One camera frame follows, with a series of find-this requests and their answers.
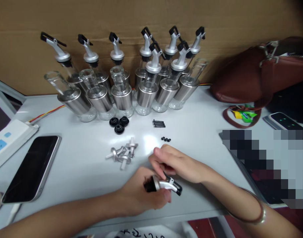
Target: bag handle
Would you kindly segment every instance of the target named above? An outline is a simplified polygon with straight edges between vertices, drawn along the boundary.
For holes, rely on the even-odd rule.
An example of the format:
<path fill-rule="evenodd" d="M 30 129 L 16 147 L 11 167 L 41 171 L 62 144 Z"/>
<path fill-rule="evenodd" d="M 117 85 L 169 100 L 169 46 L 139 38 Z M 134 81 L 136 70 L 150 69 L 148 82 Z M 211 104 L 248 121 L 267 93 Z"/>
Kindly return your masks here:
<path fill-rule="evenodd" d="M 269 60 L 262 61 L 261 63 L 261 77 L 260 77 L 260 88 L 262 92 L 262 98 L 257 100 L 254 103 L 255 107 L 245 107 L 245 106 L 230 106 L 227 109 L 223 111 L 223 117 L 224 119 L 231 124 L 234 127 L 237 127 L 239 129 L 246 129 L 249 127 L 254 126 L 261 115 L 261 109 L 270 103 L 273 93 L 272 93 L 272 81 L 275 74 L 275 64 L 278 62 L 278 58 L 272 58 Z M 244 126 L 242 124 L 239 124 L 235 121 L 233 121 L 229 115 L 228 110 L 231 111 L 255 111 L 257 116 L 253 117 L 253 122 L 250 123 L 249 126 Z"/>

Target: pixelated area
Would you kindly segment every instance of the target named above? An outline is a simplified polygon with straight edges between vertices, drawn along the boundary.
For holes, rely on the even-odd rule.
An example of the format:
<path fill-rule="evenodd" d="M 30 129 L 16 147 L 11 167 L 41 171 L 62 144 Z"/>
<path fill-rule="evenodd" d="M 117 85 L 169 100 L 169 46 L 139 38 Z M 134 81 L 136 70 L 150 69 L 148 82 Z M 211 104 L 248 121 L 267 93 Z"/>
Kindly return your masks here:
<path fill-rule="evenodd" d="M 274 130 L 272 150 L 253 137 L 251 130 L 222 132 L 223 144 L 264 201 L 303 209 L 303 130 Z"/>

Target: oil dispenser bottle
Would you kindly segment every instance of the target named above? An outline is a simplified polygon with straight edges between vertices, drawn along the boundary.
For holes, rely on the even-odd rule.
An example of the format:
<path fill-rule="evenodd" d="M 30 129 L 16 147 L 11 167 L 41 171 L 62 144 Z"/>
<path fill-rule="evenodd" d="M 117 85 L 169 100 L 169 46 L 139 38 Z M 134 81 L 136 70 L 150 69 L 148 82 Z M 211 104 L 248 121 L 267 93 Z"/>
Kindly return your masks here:
<path fill-rule="evenodd" d="M 62 43 L 61 41 L 58 41 L 57 39 L 48 35 L 45 32 L 41 32 L 40 39 L 45 41 L 47 44 L 51 45 L 54 48 L 54 50 L 56 51 L 56 53 L 58 54 L 58 55 L 55 55 L 55 59 L 67 71 L 67 73 L 68 73 L 68 77 L 66 79 L 67 82 L 71 86 L 79 88 L 81 90 L 81 92 L 85 95 L 86 86 L 82 82 L 82 80 L 79 78 L 79 71 L 74 66 L 73 62 L 71 61 L 71 55 L 68 52 L 65 52 L 64 50 L 62 50 L 61 47 L 59 46 L 59 44 L 60 44 L 64 47 L 66 47 L 66 44 Z"/>
<path fill-rule="evenodd" d="M 114 32 L 111 32 L 109 34 L 109 40 L 113 43 L 114 50 L 111 51 L 111 59 L 115 63 L 115 66 L 122 66 L 123 60 L 124 60 L 124 52 L 119 49 L 119 44 L 122 42 L 120 41 L 119 37 Z M 129 72 L 127 70 L 124 70 L 125 72 L 125 82 L 129 85 L 131 84 L 131 80 L 129 77 Z"/>
<path fill-rule="evenodd" d="M 134 97 L 137 98 L 137 92 L 139 88 L 139 84 L 141 81 L 145 80 L 146 77 L 146 64 L 150 60 L 150 57 L 152 56 L 151 50 L 149 49 L 149 46 L 151 44 L 151 41 L 154 42 L 154 38 L 152 37 L 152 34 L 150 33 L 148 27 L 143 28 L 141 31 L 141 34 L 143 35 L 145 39 L 145 45 L 141 47 L 139 50 L 140 54 L 140 64 L 139 68 L 135 71 L 135 92 Z"/>
<path fill-rule="evenodd" d="M 59 92 L 58 100 L 69 108 L 82 122 L 90 122 L 97 117 L 85 95 L 77 87 L 70 86 L 58 71 L 50 71 L 44 78 Z"/>
<path fill-rule="evenodd" d="M 169 103 L 169 107 L 175 110 L 183 108 L 187 99 L 197 89 L 200 82 L 199 76 L 204 68 L 208 65 L 206 59 L 197 59 L 187 75 L 181 76 L 179 79 L 180 88 L 174 98 Z"/>
<path fill-rule="evenodd" d="M 171 36 L 171 41 L 170 41 L 170 45 L 167 45 L 165 47 L 164 58 L 163 57 L 160 58 L 161 71 L 156 79 L 157 85 L 159 85 L 160 81 L 163 78 L 166 78 L 169 75 L 172 58 L 178 52 L 178 48 L 176 44 L 177 44 L 177 39 L 180 37 L 180 33 L 178 32 L 177 27 L 173 26 L 169 30 L 169 34 Z"/>
<path fill-rule="evenodd" d="M 86 97 L 98 111 L 99 118 L 108 121 L 114 117 L 116 111 L 113 108 L 111 97 L 107 88 L 99 85 L 94 71 L 92 69 L 84 69 L 79 73 L 79 76 L 87 86 Z"/>
<path fill-rule="evenodd" d="M 197 31 L 195 32 L 195 40 L 194 43 L 192 45 L 189 45 L 190 47 L 190 51 L 186 56 L 186 61 L 188 63 L 188 67 L 186 68 L 186 70 L 182 73 L 183 75 L 186 75 L 189 73 L 190 71 L 190 65 L 191 62 L 193 60 L 193 58 L 196 56 L 197 53 L 200 52 L 201 46 L 199 46 L 201 39 L 205 39 L 205 31 L 204 31 L 204 27 L 201 26 L 199 27 L 199 29 L 197 29 Z"/>
<path fill-rule="evenodd" d="M 180 56 L 178 59 L 172 61 L 169 76 L 160 81 L 159 91 L 152 103 L 152 109 L 156 112 L 167 111 L 168 104 L 180 88 L 178 79 L 182 75 L 182 72 L 188 67 L 188 63 L 185 60 L 187 53 L 190 52 L 188 44 L 182 41 L 178 45 L 178 50 Z"/>
<path fill-rule="evenodd" d="M 102 67 L 98 64 L 99 61 L 98 54 L 93 52 L 90 48 L 90 46 L 92 46 L 93 44 L 82 34 L 78 35 L 78 41 L 81 45 L 84 46 L 86 50 L 83 59 L 85 60 L 86 63 L 89 64 L 90 68 L 94 71 L 98 83 L 107 89 L 107 92 L 113 102 L 112 93 L 111 93 L 111 84 L 108 80 L 108 74 L 104 72 L 102 70 Z"/>
<path fill-rule="evenodd" d="M 114 81 L 112 95 L 118 109 L 117 117 L 131 117 L 134 114 L 132 87 L 125 82 L 124 68 L 114 66 L 110 73 Z"/>
<path fill-rule="evenodd" d="M 137 114 L 141 116 L 146 116 L 151 113 L 151 105 L 158 91 L 156 78 L 161 71 L 159 56 L 163 56 L 162 50 L 156 41 L 154 41 L 149 48 L 153 57 L 152 60 L 146 64 L 146 78 L 139 84 L 137 106 L 135 108 Z"/>

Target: forearm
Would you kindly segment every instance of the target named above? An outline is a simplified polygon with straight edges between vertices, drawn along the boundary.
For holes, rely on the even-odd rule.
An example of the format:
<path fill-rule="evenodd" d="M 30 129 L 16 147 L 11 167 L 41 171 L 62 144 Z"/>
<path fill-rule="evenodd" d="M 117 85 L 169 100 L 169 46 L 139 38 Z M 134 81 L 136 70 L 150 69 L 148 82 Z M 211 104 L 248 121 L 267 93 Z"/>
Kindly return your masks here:
<path fill-rule="evenodd" d="M 117 197 L 115 192 L 44 209 L 0 230 L 0 238 L 71 237 L 97 222 L 122 216 Z"/>
<path fill-rule="evenodd" d="M 255 220 L 261 214 L 257 200 L 211 168 L 206 171 L 203 185 L 234 215 Z M 303 234 L 275 210 L 264 204 L 266 220 L 257 225 L 242 223 L 252 237 L 303 237 Z"/>

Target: hand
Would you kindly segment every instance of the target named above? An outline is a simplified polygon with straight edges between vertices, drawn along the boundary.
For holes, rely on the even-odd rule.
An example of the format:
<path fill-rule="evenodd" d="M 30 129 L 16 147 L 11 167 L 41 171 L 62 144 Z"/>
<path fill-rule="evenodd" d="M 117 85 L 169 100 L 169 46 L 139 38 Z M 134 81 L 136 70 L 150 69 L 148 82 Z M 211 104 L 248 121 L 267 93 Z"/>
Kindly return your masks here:
<path fill-rule="evenodd" d="M 164 144 L 161 149 L 154 148 L 149 161 L 162 179 L 166 179 L 165 172 L 168 175 L 178 174 L 193 183 L 200 183 L 204 182 L 206 173 L 212 170 L 209 166 L 167 144 Z"/>
<path fill-rule="evenodd" d="M 144 183 L 154 174 L 155 172 L 152 170 L 140 167 L 128 182 L 116 192 L 116 196 L 120 198 L 125 209 L 124 216 L 136 216 L 150 209 L 160 209 L 167 202 L 171 202 L 171 192 L 167 189 L 146 192 Z"/>

